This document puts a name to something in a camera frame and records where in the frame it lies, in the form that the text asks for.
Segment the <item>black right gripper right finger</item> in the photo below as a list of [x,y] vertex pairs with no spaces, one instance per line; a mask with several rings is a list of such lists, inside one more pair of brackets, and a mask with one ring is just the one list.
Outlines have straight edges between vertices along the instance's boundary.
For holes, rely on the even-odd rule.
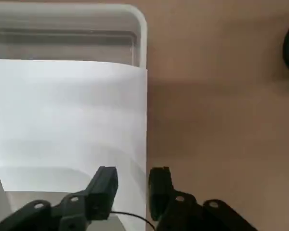
[[154,167],[148,180],[149,210],[157,231],[255,231],[247,220],[218,199],[198,204],[174,188],[168,167]]

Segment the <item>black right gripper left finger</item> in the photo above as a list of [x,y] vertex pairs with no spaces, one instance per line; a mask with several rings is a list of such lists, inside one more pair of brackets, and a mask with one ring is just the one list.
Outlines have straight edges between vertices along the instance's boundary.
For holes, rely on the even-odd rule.
[[0,222],[0,231],[85,231],[92,221],[107,220],[118,190],[115,167],[99,167],[88,186],[60,203],[34,200]]

